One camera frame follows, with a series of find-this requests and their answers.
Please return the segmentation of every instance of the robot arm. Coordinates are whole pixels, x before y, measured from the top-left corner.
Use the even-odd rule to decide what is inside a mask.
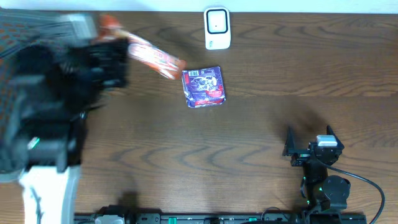
[[[71,224],[87,113],[103,90],[126,85],[128,41],[90,44],[84,14],[0,11],[30,34],[0,53],[0,181],[23,186],[26,224]]]

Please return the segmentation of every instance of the orange snack package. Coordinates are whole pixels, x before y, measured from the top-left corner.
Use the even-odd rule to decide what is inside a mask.
[[[128,52],[131,58],[150,66],[168,79],[181,78],[182,70],[187,64],[186,61],[171,56],[141,37],[123,30],[123,26],[113,16],[101,15],[99,23],[101,26],[99,41],[128,38],[130,42]]]

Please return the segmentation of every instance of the wooden surface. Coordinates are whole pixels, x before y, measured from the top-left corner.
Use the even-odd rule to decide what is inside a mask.
[[[379,184],[387,201],[378,223],[397,222],[396,15],[233,13],[231,47],[209,51],[202,13],[112,14],[188,68],[221,66],[227,100],[190,109],[181,81],[131,61],[129,87],[90,114],[77,212],[296,210],[306,201],[301,168],[282,157],[286,127],[306,146],[330,124],[346,146],[334,166]],[[344,178],[348,210],[370,221],[379,192]],[[23,222],[20,193],[0,185],[0,223]]]

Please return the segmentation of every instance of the small box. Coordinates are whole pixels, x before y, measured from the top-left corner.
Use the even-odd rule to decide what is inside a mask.
[[[220,105],[225,91],[220,67],[182,71],[182,85],[191,108]]]

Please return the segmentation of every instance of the black cable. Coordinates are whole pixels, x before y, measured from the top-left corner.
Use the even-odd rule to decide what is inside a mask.
[[[285,215],[285,213],[282,212],[278,207],[269,207],[269,208],[267,208],[267,209],[261,214],[261,220],[264,220],[264,219],[265,219],[264,215],[265,215],[265,214],[268,212],[268,210],[270,210],[270,209],[278,209],[279,212],[286,218],[286,220],[289,220],[289,219],[287,218],[287,216]]]
[[[380,204],[380,208],[379,208],[379,210],[377,211],[376,215],[374,216],[374,218],[372,219],[372,221],[371,221],[369,224],[375,223],[376,220],[377,220],[377,219],[379,218],[379,216],[381,215],[381,213],[382,213],[382,211],[383,211],[383,208],[384,208],[384,204],[386,203],[386,197],[384,196],[383,190],[382,190],[376,183],[374,183],[373,181],[368,180],[368,179],[366,179],[366,178],[364,178],[364,177],[361,177],[360,175],[352,174],[352,173],[350,173],[350,172],[347,172],[347,171],[344,171],[344,170],[341,170],[341,169],[337,169],[337,168],[334,168],[334,167],[329,166],[329,165],[327,165],[327,164],[324,164],[323,162],[321,162],[321,161],[317,158],[317,156],[315,155],[315,151],[312,152],[312,154],[314,155],[315,160],[316,160],[319,164],[321,164],[322,166],[324,166],[324,167],[326,167],[326,168],[328,168],[328,169],[331,169],[331,170],[333,170],[333,171],[336,171],[336,172],[339,172],[339,173],[342,173],[342,174],[345,174],[345,175],[348,175],[348,176],[355,177],[355,178],[357,178],[357,179],[359,179],[359,180],[365,181],[366,183],[372,185],[373,187],[375,187],[375,188],[377,188],[377,189],[379,190],[380,195],[381,195],[381,204]]]

